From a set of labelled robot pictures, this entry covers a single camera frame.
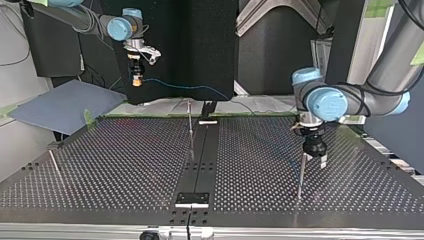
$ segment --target green tape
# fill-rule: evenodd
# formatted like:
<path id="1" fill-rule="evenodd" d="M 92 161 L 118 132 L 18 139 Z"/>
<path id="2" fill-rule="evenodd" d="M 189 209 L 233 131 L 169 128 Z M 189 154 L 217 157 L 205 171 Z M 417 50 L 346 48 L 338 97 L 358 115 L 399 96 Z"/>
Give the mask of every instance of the green tape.
<path id="1" fill-rule="evenodd" d="M 264 112 L 259 113 L 255 112 L 255 116 L 294 116 L 296 115 L 293 112 Z M 199 117 L 199 114 L 193 114 L 192 117 Z M 243 113 L 212 113 L 211 117 L 245 117 L 252 116 L 250 112 Z M 104 116 L 105 118 L 181 118 L 188 117 L 188 114 L 168 114 L 168 115 L 152 115 L 152 114 L 108 114 Z"/>
<path id="2" fill-rule="evenodd" d="M 48 0 L 29 0 L 29 2 L 42 4 L 42 5 L 46 6 L 46 7 L 48 7 L 48 5 L 49 5 L 49 1 Z"/>
<path id="3" fill-rule="evenodd" d="M 18 108 L 18 105 L 13 104 L 3 108 L 0 108 L 0 118 L 7 118 L 8 114 Z"/>
<path id="4" fill-rule="evenodd" d="M 96 126 L 96 119 L 92 117 L 91 112 L 88 109 L 84 110 L 84 119 L 88 129 Z"/>
<path id="5" fill-rule="evenodd" d="M 418 49 L 417 54 L 412 59 L 411 65 L 422 65 L 424 64 L 424 43 L 421 44 L 421 47 Z"/>
<path id="6" fill-rule="evenodd" d="M 393 5 L 392 0 L 371 0 L 368 2 L 365 18 L 385 17 L 387 9 Z"/>

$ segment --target metal rod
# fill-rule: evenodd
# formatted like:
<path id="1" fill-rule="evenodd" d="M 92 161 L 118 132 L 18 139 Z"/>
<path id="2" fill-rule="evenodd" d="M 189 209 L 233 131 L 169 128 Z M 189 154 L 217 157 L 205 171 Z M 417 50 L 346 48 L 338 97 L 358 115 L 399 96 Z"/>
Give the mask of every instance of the metal rod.
<path id="1" fill-rule="evenodd" d="M 297 190 L 297 198 L 302 199 L 302 187 L 303 187 L 303 179 L 305 178 L 305 168 L 306 168 L 306 153 L 302 154 L 302 159 L 300 163 L 300 176 L 299 176 L 299 189 Z"/>
<path id="2" fill-rule="evenodd" d="M 189 121 L 189 133 L 190 138 L 193 140 L 193 124 L 192 124 L 192 117 L 191 117 L 191 102 L 190 100 L 187 101 L 187 113 L 188 113 L 188 121 Z"/>
<path id="3" fill-rule="evenodd" d="M 57 165 L 57 162 L 56 162 L 56 158 L 54 157 L 54 153 L 53 153 L 53 150 L 49 150 L 49 154 L 50 154 L 50 158 L 52 159 L 52 161 L 53 161 L 53 165 L 54 165 L 54 168 L 56 169 L 56 171 L 60 171 L 60 169 L 59 169 L 59 166 Z"/>

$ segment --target metal clamp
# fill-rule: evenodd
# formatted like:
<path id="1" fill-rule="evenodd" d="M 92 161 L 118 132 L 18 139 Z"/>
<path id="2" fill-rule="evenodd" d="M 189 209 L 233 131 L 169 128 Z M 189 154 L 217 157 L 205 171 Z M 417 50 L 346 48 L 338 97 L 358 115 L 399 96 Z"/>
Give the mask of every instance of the metal clamp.
<path id="1" fill-rule="evenodd" d="M 144 45 L 143 39 L 129 39 L 124 44 L 124 48 L 127 49 L 128 51 L 135 50 L 138 53 L 140 53 L 144 58 L 146 58 L 144 53 L 149 54 L 150 58 L 149 59 L 146 58 L 146 60 L 149 62 L 150 65 L 155 65 L 159 57 L 162 56 L 159 50 L 156 50 L 154 47 Z"/>
<path id="2" fill-rule="evenodd" d="M 158 239 L 158 240 L 177 240 L 177 239 L 192 239 L 192 240 L 213 240 L 214 230 L 210 227 L 190 227 L 188 230 L 184 228 L 150 228 L 143 232 L 140 236 L 141 240 Z"/>
<path id="3" fill-rule="evenodd" d="M 293 8 L 315 28 L 321 5 L 318 0 L 251 0 L 237 17 L 237 36 L 243 36 L 259 19 L 276 7 Z M 325 33 L 328 26 L 328 17 L 322 11 L 318 21 L 318 33 Z"/>

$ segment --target gray panel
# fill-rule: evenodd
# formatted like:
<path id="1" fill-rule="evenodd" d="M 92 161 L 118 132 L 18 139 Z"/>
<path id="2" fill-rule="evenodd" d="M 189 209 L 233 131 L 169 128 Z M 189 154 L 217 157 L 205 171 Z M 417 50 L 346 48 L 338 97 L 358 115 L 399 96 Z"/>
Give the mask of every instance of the gray panel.
<path id="1" fill-rule="evenodd" d="M 209 224 L 424 228 L 424 188 L 346 126 L 328 127 L 329 165 L 321 170 L 318 161 L 308 162 L 303 199 L 298 201 L 303 139 L 290 131 L 293 121 L 220 121 Z"/>
<path id="2" fill-rule="evenodd" d="M 87 124 L 85 110 L 94 119 L 110 112 L 124 100 L 125 96 L 120 93 L 73 80 L 22 104 L 9 116 L 71 135 Z"/>
<path id="3" fill-rule="evenodd" d="M 1 186 L 0 221 L 167 225 L 189 157 L 186 119 L 105 119 Z"/>

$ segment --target metal bracket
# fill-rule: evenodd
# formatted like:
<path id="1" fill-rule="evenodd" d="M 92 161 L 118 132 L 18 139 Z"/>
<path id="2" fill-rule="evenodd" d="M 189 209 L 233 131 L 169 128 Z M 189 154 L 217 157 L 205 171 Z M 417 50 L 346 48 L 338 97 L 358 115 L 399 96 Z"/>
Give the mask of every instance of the metal bracket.
<path id="1" fill-rule="evenodd" d="M 209 193 L 179 193 L 176 208 L 209 208 Z"/>
<path id="2" fill-rule="evenodd" d="M 144 45 L 144 40 L 141 38 L 128 39 L 124 44 L 124 48 L 128 51 L 137 51 L 146 59 L 147 62 L 149 62 L 150 65 L 155 65 L 159 57 L 162 56 L 159 50 L 156 50 L 154 47 Z M 147 58 L 144 53 L 149 54 L 150 58 Z"/>
<path id="3" fill-rule="evenodd" d="M 251 0 L 237 17 L 237 36 L 243 36 L 259 19 L 276 7 L 293 8 L 315 28 L 321 5 L 318 0 Z M 321 11 L 318 33 L 325 33 L 328 27 L 328 17 Z"/>
<path id="4" fill-rule="evenodd" d="M 218 120 L 216 118 L 209 116 L 211 113 L 215 112 L 217 105 L 218 102 L 216 101 L 203 104 L 202 115 L 199 120 L 199 125 L 218 124 Z"/>
<path id="5" fill-rule="evenodd" d="M 191 240 L 213 240 L 214 230 L 210 227 L 190 227 L 190 238 L 187 238 L 186 228 L 150 228 L 144 232 L 155 234 L 159 240 L 178 240 L 178 239 L 191 239 Z"/>

